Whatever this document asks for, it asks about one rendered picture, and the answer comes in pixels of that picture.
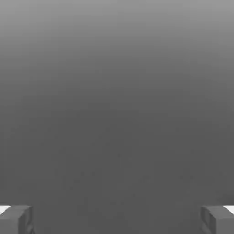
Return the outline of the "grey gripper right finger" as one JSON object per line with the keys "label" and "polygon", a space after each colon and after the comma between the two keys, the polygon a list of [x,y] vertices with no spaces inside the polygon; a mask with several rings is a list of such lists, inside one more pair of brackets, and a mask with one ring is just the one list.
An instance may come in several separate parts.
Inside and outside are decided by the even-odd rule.
{"label": "grey gripper right finger", "polygon": [[204,234],[234,234],[234,205],[201,206]]}

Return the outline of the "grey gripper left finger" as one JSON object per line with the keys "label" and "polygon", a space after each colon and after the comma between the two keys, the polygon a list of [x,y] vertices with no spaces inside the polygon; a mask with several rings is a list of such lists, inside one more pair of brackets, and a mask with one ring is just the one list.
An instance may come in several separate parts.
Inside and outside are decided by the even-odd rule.
{"label": "grey gripper left finger", "polygon": [[31,205],[0,205],[0,234],[35,234]]}

